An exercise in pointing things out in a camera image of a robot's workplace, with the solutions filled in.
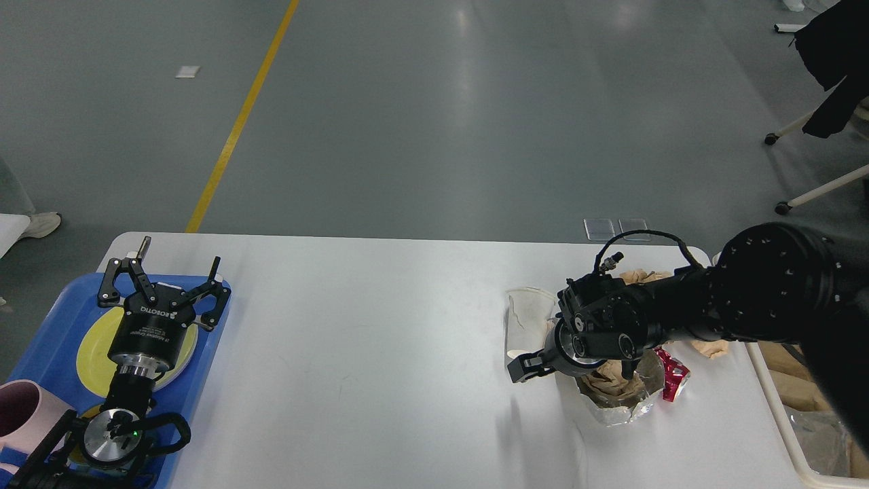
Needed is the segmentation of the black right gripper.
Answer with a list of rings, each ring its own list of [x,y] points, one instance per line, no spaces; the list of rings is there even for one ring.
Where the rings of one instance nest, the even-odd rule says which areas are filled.
[[[605,359],[586,359],[577,355],[573,335],[563,319],[546,334],[543,349],[525,352],[508,362],[508,373],[513,384],[524,383],[533,378],[542,378],[557,371],[560,374],[581,378],[604,365]]]

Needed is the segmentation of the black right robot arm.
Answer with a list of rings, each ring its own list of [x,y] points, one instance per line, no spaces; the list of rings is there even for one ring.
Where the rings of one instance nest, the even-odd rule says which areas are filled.
[[[769,222],[739,232],[705,267],[682,239],[664,237],[686,266],[628,285],[610,273],[622,255],[602,247],[590,273],[557,294],[561,316],[543,346],[509,361],[511,380],[579,378],[606,360],[629,375],[646,350],[670,340],[791,344],[866,450],[867,400],[853,381],[867,381],[867,241]]]

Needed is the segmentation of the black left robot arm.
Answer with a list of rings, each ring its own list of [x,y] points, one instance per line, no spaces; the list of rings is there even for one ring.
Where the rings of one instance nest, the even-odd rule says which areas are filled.
[[[146,275],[150,237],[57,297],[2,386],[3,488],[165,488],[192,438],[231,287]]]

